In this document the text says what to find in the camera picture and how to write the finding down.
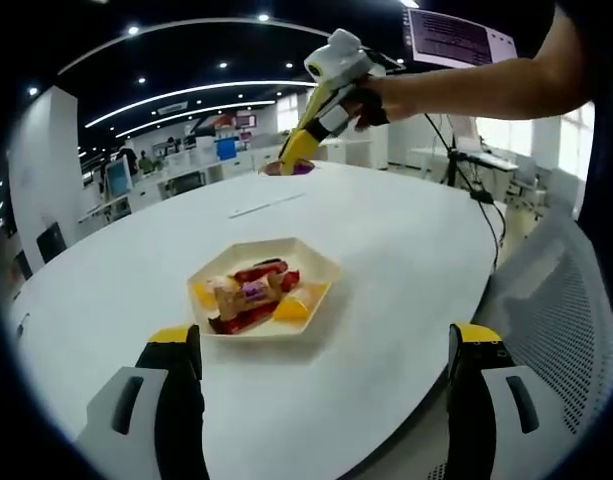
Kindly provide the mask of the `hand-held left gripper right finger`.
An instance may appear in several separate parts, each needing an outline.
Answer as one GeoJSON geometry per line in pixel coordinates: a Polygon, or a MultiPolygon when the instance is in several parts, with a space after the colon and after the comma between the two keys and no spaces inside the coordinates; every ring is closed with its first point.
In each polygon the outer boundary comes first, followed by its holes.
{"type": "Polygon", "coordinates": [[[548,479],[575,448],[560,397],[517,365],[501,337],[470,323],[449,332],[446,479],[548,479]]]}

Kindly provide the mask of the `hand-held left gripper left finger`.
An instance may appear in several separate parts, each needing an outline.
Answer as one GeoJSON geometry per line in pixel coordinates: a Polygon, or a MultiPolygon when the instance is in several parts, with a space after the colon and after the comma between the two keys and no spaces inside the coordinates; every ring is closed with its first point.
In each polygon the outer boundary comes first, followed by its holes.
{"type": "Polygon", "coordinates": [[[207,479],[200,331],[161,330],[91,399],[75,445],[106,479],[207,479]]]}

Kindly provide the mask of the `person's right hand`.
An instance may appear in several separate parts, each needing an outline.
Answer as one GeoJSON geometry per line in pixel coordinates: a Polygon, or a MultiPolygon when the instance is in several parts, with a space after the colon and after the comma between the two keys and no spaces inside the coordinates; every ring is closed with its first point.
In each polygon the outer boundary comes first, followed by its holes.
{"type": "Polygon", "coordinates": [[[394,123],[417,114],[406,75],[368,76],[358,84],[356,131],[394,123]]]}

